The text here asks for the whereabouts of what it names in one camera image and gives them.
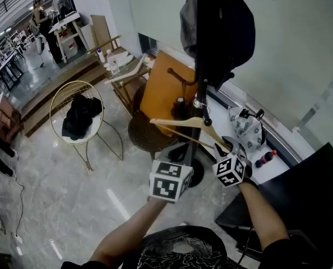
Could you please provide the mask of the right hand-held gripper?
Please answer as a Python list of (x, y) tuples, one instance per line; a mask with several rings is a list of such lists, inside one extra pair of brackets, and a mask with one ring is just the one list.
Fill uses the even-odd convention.
[(240, 143), (231, 137), (222, 136), (230, 153), (226, 153), (217, 143), (214, 144), (216, 164), (212, 166), (214, 176), (224, 187), (243, 182), (246, 174), (252, 172), (251, 163), (247, 160)]

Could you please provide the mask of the person's right forearm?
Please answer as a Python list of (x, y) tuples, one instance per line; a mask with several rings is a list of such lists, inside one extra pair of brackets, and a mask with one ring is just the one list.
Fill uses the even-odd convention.
[(239, 189), (247, 204), (252, 225), (264, 251), (270, 244), (289, 239), (286, 226), (260, 191), (250, 183), (240, 183)]

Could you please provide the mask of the person's left forearm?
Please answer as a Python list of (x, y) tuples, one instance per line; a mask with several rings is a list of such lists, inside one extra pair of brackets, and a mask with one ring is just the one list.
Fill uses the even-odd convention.
[(129, 220), (110, 232), (97, 246), (90, 261), (118, 269), (124, 258), (134, 251), (158, 218), (167, 201), (151, 198)]

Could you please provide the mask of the cola bottle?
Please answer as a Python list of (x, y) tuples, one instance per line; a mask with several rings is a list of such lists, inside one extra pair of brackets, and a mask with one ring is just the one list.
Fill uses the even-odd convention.
[(255, 162), (255, 167), (256, 168), (261, 168), (263, 165), (267, 164), (269, 161), (271, 161), (274, 156), (277, 155), (277, 151), (276, 150), (272, 150), (269, 151), (267, 153), (265, 153), (260, 159), (258, 159)]

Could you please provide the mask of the wooden side table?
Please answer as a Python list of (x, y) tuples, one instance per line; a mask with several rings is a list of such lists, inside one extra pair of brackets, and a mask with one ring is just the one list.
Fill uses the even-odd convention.
[[(120, 66), (119, 73), (116, 75), (112, 75), (111, 71), (107, 71), (107, 80), (131, 72), (136, 67), (137, 63), (143, 55), (144, 53), (139, 56), (128, 53), (128, 57), (131, 56), (132, 59), (124, 66)], [(151, 68), (148, 66), (148, 63), (149, 57), (147, 54), (139, 72), (135, 76), (128, 77), (124, 80), (109, 84), (113, 86), (114, 93), (130, 115), (132, 115), (133, 112), (133, 98), (135, 96), (135, 93), (140, 87), (142, 87), (146, 83), (147, 79), (145, 78), (145, 75), (150, 73)]]

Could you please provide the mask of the person's black patterned shirt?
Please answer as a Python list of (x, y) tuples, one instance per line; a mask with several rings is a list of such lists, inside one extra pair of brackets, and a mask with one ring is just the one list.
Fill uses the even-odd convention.
[[(292, 231), (289, 239), (269, 244), (258, 269), (323, 269), (307, 240)], [(232, 260), (215, 232), (201, 226), (176, 226), (143, 238), (121, 269), (244, 269)]]

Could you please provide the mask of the black coat rack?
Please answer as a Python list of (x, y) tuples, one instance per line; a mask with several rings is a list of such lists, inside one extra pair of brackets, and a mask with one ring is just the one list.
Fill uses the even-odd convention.
[[(197, 84), (198, 89), (192, 113), (194, 117), (203, 118), (207, 126), (212, 125), (206, 105), (207, 89), (213, 87), (221, 67), (220, 9), (221, 0), (197, 0), (197, 54), (194, 58), (195, 79), (191, 84)], [(192, 129), (191, 137), (199, 139), (200, 134), (200, 129)]]

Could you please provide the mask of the black garment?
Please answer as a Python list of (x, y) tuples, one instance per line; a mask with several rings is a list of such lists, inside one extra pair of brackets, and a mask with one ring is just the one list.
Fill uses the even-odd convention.
[(101, 113), (102, 109), (102, 103), (99, 99), (77, 94), (63, 120), (62, 136), (69, 137), (73, 141), (84, 138), (93, 123), (93, 119)]

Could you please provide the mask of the grey roller blind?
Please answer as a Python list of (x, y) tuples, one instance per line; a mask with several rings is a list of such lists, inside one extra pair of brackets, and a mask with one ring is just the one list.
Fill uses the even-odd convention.
[(333, 79), (300, 121), (299, 132), (314, 150), (333, 147)]
[[(109, 0), (120, 34), (155, 39), (188, 66), (179, 12), (186, 0)], [(256, 26), (253, 57), (233, 83), (294, 128), (333, 78), (333, 0), (245, 0)]]

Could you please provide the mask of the clear water bottle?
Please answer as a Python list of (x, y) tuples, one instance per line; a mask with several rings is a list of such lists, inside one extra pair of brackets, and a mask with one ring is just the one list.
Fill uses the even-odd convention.
[(117, 58), (110, 49), (107, 50), (107, 62), (109, 64), (109, 68), (110, 68), (112, 75), (118, 74), (119, 66), (118, 66)]

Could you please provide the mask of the grey cap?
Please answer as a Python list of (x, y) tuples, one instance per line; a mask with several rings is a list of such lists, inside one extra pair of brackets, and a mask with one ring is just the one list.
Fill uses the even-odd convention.
[(179, 13), (181, 44), (192, 58), (197, 54), (197, 0), (186, 0)]

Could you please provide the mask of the wooden step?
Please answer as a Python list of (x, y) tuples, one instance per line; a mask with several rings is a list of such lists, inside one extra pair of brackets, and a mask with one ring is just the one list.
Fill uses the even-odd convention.
[(107, 71), (95, 55), (83, 55), (63, 67), (33, 93), (21, 108), (21, 121), (26, 137), (30, 137), (48, 119), (50, 105), (57, 91), (72, 81), (85, 81), (92, 85), (107, 77)]

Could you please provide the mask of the cardboard sheet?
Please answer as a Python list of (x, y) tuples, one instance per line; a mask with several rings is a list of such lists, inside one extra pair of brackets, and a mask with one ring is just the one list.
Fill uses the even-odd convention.
[(105, 16), (90, 15), (90, 17), (94, 30), (95, 45), (106, 55), (108, 49), (113, 50), (113, 43), (108, 43), (112, 37), (110, 36)]

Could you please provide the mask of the white table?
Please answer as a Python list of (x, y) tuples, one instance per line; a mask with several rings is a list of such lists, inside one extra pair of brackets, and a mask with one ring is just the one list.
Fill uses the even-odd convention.
[[(80, 18), (80, 14), (78, 12), (70, 14), (69, 16), (65, 17), (63, 20), (58, 21), (56, 24), (54, 24), (49, 31), (49, 33), (54, 33), (57, 38), (57, 43), (58, 43), (59, 49), (61, 51), (61, 55), (62, 55), (64, 63), (67, 63), (67, 59), (64, 54), (64, 50), (63, 50), (63, 46), (62, 46), (63, 43), (66, 43), (69, 40), (74, 39), (75, 37), (78, 36), (81, 39), (85, 49), (87, 51), (89, 50), (89, 47), (87, 46), (86, 40), (81, 32), (81, 29), (79, 26), (77, 26), (77, 23), (76, 23), (76, 20), (79, 18)], [(59, 36), (60, 29), (64, 26), (68, 25), (69, 23), (72, 23), (73, 27), (76, 30), (76, 33), (68, 36), (67, 38), (60, 39), (60, 36)]]

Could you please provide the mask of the wooden cabinet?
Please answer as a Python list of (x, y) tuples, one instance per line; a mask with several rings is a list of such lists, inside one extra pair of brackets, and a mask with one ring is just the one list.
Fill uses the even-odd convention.
[(7, 98), (0, 94), (0, 138), (11, 143), (22, 130), (21, 114), (10, 104)]

